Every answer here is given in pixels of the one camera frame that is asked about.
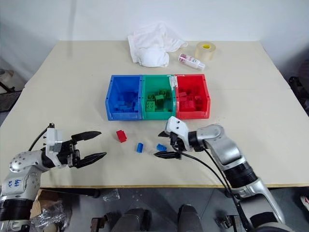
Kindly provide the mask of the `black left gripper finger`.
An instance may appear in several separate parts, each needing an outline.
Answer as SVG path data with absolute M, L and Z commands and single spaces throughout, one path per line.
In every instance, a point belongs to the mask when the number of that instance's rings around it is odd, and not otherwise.
M 102 159 L 105 155 L 107 155 L 107 152 L 95 153 L 85 156 L 83 159 L 77 161 L 77 169 L 91 165 L 97 162 L 98 160 Z
M 86 140 L 93 139 L 99 135 L 101 135 L 100 131 L 86 131 L 86 132 L 72 135 L 71 140 L 74 143 L 77 143 L 78 141 L 86 141 Z

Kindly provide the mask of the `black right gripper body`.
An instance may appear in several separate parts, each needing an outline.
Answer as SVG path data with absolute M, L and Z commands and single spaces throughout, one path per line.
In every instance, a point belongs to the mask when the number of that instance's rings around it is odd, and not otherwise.
M 170 145 L 172 147 L 174 147 L 175 149 L 181 152 L 186 151 L 184 142 L 182 141 L 182 139 L 178 137 L 177 134 L 171 132 L 169 137 L 170 137 Z

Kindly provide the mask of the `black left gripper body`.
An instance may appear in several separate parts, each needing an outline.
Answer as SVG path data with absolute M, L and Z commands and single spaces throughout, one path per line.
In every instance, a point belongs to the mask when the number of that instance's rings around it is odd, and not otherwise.
M 75 140 L 68 140 L 62 143 L 61 150 L 57 157 L 62 165 L 68 165 L 70 168 L 78 168 L 80 162 L 80 152 L 76 148 L 77 142 Z

